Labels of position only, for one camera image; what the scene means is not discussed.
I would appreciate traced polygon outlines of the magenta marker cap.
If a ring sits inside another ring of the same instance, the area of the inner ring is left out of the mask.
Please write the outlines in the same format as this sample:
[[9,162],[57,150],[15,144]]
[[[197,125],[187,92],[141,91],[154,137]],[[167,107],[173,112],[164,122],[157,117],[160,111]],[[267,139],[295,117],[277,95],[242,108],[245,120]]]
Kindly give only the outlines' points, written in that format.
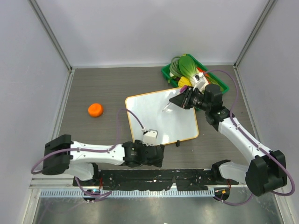
[[180,93],[180,94],[183,93],[188,87],[189,87],[188,85],[184,85],[184,86],[180,89],[179,93]]

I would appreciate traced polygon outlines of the orange framed whiteboard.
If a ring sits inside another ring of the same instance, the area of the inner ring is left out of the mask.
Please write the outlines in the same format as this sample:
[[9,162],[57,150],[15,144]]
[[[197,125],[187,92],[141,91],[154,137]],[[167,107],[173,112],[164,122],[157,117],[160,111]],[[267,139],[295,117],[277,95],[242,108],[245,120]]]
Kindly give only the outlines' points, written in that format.
[[126,98],[125,106],[133,112],[146,130],[157,130],[157,144],[176,143],[199,136],[196,111],[185,110],[174,104],[163,112],[169,99],[176,96],[180,88],[167,89]]

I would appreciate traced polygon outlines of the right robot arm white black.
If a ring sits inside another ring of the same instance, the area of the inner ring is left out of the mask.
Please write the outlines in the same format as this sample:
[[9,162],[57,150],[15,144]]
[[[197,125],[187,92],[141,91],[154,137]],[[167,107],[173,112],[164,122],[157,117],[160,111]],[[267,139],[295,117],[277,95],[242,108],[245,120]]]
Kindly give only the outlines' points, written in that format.
[[223,106],[220,87],[209,84],[203,93],[188,87],[182,93],[169,99],[169,102],[182,109],[196,108],[205,112],[209,125],[228,138],[242,153],[247,166],[224,160],[215,164],[211,179],[222,184],[227,179],[246,184],[256,196],[272,192],[287,184],[284,154],[272,151],[255,139],[239,123],[234,114]]

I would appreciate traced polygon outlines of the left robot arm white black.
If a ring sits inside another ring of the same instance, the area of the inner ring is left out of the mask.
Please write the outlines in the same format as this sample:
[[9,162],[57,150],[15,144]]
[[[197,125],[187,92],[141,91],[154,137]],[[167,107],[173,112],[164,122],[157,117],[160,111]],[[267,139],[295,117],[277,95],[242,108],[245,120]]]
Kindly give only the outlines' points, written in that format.
[[100,179],[97,163],[135,168],[142,165],[161,167],[164,145],[148,145],[141,140],[128,141],[114,146],[85,144],[61,135],[46,143],[43,175],[69,174],[89,186]]

